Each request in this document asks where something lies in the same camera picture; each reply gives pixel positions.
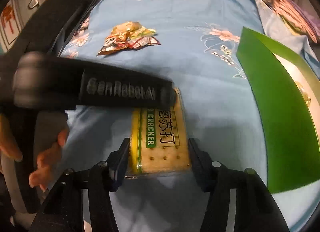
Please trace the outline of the person left hand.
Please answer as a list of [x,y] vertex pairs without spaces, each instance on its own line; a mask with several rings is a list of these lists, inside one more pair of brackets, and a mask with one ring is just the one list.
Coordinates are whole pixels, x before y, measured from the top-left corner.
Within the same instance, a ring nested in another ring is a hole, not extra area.
[[[55,165],[61,160],[62,149],[69,135],[69,127],[67,125],[67,116],[59,119],[63,123],[63,128],[57,133],[57,137],[52,146],[37,155],[37,169],[29,175],[30,187],[39,186],[45,192],[50,182],[53,181],[53,170]],[[1,114],[1,154],[21,162],[23,154],[18,148],[16,140],[12,135],[8,119]]]

